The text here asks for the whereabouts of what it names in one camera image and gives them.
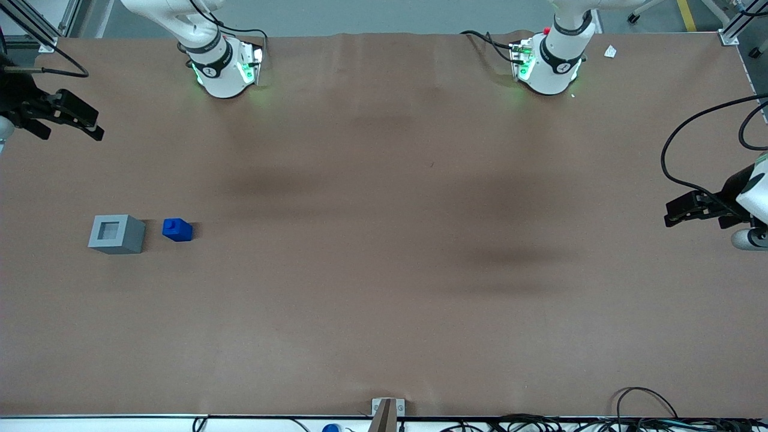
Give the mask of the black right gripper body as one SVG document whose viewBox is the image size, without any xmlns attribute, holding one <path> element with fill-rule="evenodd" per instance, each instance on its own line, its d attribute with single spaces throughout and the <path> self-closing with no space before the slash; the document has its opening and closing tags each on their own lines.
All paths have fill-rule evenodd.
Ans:
<svg viewBox="0 0 768 432">
<path fill-rule="evenodd" d="M 50 128 L 41 120 L 52 120 L 58 111 L 55 94 L 38 88 L 28 70 L 19 68 L 8 55 L 1 58 L 1 139 L 9 139 L 17 129 L 49 139 Z"/>
</svg>

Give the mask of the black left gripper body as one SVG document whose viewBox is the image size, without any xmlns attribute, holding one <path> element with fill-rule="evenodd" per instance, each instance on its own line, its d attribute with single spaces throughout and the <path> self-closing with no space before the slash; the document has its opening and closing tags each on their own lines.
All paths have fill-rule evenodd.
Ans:
<svg viewBox="0 0 768 432">
<path fill-rule="evenodd" d="M 731 175 L 718 193 L 719 199 L 724 203 L 723 206 L 728 208 L 726 214 L 718 218 L 721 229 L 730 229 L 738 224 L 751 223 L 751 213 L 737 203 L 737 196 L 751 179 L 753 169 L 754 167 L 745 167 L 745 169 Z"/>
</svg>

